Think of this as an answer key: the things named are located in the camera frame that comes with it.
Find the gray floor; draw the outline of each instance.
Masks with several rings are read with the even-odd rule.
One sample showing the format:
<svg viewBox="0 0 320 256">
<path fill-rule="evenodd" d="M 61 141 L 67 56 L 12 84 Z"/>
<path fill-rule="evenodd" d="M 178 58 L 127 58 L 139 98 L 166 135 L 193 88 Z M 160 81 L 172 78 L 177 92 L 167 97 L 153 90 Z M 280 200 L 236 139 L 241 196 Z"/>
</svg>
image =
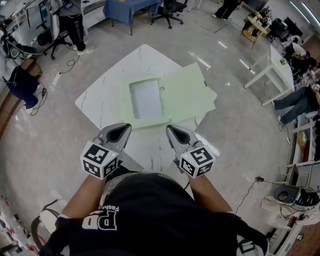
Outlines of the gray floor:
<svg viewBox="0 0 320 256">
<path fill-rule="evenodd" d="M 208 86 L 217 93 L 216 109 L 207 113 L 197 132 L 220 151 L 207 176 L 234 210 L 256 176 L 267 181 L 279 177 L 278 166 L 284 166 L 288 159 L 287 132 L 278 130 L 273 106 L 261 106 L 277 90 L 271 84 L 264 86 L 261 80 L 244 89 L 253 74 L 239 61 L 253 64 L 270 47 L 270 41 L 260 38 L 251 50 L 252 43 L 240 36 L 246 11 L 235 11 L 232 20 L 225 22 L 211 17 L 217 4 L 203 2 L 201 10 L 183 12 L 180 18 L 184 25 L 173 21 L 172 29 L 165 20 L 151 26 L 147 15 L 135 20 L 133 36 L 123 24 L 111 27 L 109 20 L 97 24 L 89 30 L 89 42 L 97 46 L 96 51 L 81 56 L 74 68 L 61 76 L 61 90 L 48 96 L 36 116 L 21 110 L 12 118 L 0 141 L 0 168 L 7 196 L 27 226 L 57 193 L 69 200 L 86 177 L 80 153 L 98 128 L 75 106 L 75 100 L 142 44 L 183 67 L 197 61 L 189 52 L 211 65 L 207 69 L 199 62 Z M 42 72 L 57 68 L 57 63 L 59 71 L 66 71 L 67 61 L 77 58 L 64 46 L 58 48 L 56 56 L 55 61 L 41 57 Z M 256 183 L 238 211 L 249 225 L 264 233 L 269 230 L 269 213 L 261 209 L 260 202 L 271 190 L 268 183 Z"/>
</svg>

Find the black t-shirt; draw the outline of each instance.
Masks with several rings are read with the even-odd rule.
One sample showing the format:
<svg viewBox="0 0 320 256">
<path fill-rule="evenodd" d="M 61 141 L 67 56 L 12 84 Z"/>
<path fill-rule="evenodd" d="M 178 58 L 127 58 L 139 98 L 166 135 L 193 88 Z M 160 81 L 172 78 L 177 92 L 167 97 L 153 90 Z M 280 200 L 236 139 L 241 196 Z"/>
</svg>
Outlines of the black t-shirt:
<svg viewBox="0 0 320 256">
<path fill-rule="evenodd" d="M 61 216 L 56 226 L 43 252 L 55 255 L 69 244 L 70 255 L 78 256 L 236 255 L 235 230 L 248 228 L 233 213 L 199 207 L 179 184 L 156 173 L 127 177 L 102 208 L 84 220 Z"/>
<path fill-rule="evenodd" d="M 314 91 L 312 90 L 311 86 L 307 86 L 305 89 L 305 95 L 306 98 L 308 100 L 308 103 L 310 105 L 310 107 L 314 110 L 317 111 L 319 109 L 319 103 L 317 101 L 317 97 L 316 94 L 314 93 Z"/>
</svg>

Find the white shoe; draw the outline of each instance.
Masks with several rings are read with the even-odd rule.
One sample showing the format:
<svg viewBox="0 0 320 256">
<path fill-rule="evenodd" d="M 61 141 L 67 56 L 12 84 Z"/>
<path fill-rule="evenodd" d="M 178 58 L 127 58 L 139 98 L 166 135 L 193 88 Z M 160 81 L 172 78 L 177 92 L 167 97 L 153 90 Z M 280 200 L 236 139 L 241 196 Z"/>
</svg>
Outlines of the white shoe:
<svg viewBox="0 0 320 256">
<path fill-rule="evenodd" d="M 84 41 L 84 44 L 86 45 L 86 44 L 88 43 L 88 41 L 89 41 L 89 39 L 87 39 L 86 41 Z M 75 51 L 78 50 L 76 45 L 73 46 L 73 49 L 74 49 Z"/>
<path fill-rule="evenodd" d="M 79 51 L 79 50 L 78 50 L 77 54 L 78 54 L 79 56 L 84 55 L 84 54 L 90 54 L 90 53 L 92 53 L 95 49 L 96 49 L 95 46 L 90 46 L 90 47 L 88 47 L 88 48 L 86 48 L 86 49 L 84 49 L 84 50 L 82 50 L 82 51 Z"/>
<path fill-rule="evenodd" d="M 27 109 L 25 110 L 25 112 L 30 115 L 33 110 L 34 110 L 33 107 L 32 107 L 32 108 L 27 108 Z"/>
<path fill-rule="evenodd" d="M 278 119 L 278 121 L 279 121 L 281 124 L 283 124 L 283 123 L 281 122 L 281 116 L 280 116 L 280 115 L 277 115 L 276 118 Z"/>
</svg>

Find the chair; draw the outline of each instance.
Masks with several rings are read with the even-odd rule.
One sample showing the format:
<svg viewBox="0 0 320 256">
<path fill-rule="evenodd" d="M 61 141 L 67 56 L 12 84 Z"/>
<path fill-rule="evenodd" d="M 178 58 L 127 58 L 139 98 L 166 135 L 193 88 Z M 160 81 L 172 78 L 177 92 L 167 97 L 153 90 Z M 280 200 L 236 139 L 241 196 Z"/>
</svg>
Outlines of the chair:
<svg viewBox="0 0 320 256">
<path fill-rule="evenodd" d="M 183 10 L 187 7 L 187 2 L 188 0 L 185 0 L 184 3 L 178 2 L 177 0 L 164 0 L 163 7 L 160 6 L 158 8 L 157 14 L 160 16 L 152 18 L 151 25 L 155 22 L 155 20 L 162 19 L 162 18 L 165 18 L 166 21 L 168 22 L 169 29 L 172 29 L 170 19 L 176 20 L 180 22 L 180 24 L 182 25 L 184 22 L 181 19 L 174 17 L 173 14 L 176 12 L 182 13 Z"/>
<path fill-rule="evenodd" d="M 65 38 L 69 35 L 66 33 L 65 35 L 60 35 L 62 32 L 65 31 L 64 27 L 60 27 L 59 23 L 59 17 L 56 14 L 51 14 L 48 10 L 48 6 L 46 6 L 47 12 L 49 15 L 50 20 L 50 27 L 46 26 L 46 21 L 42 22 L 39 26 L 36 27 L 36 29 L 42 27 L 44 30 L 41 32 L 40 35 L 36 38 L 36 41 L 40 46 L 45 46 L 46 44 L 50 44 L 49 47 L 43 51 L 43 55 L 47 55 L 47 51 L 51 48 L 51 59 L 55 60 L 54 57 L 55 50 L 58 45 L 66 45 L 68 44 L 70 47 L 72 46 L 71 43 L 67 43 L 65 41 Z"/>
</svg>

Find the white box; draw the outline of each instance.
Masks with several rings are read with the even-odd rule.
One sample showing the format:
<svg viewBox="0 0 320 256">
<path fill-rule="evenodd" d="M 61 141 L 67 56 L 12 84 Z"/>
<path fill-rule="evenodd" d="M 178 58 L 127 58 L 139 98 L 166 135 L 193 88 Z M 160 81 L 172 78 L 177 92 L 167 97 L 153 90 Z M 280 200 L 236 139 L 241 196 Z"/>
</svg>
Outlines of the white box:
<svg viewBox="0 0 320 256">
<path fill-rule="evenodd" d="M 209 172 L 216 158 L 207 145 L 183 153 L 180 169 L 194 179 Z"/>
<path fill-rule="evenodd" d="M 81 153 L 82 169 L 103 180 L 118 168 L 118 153 L 88 141 Z"/>
</svg>

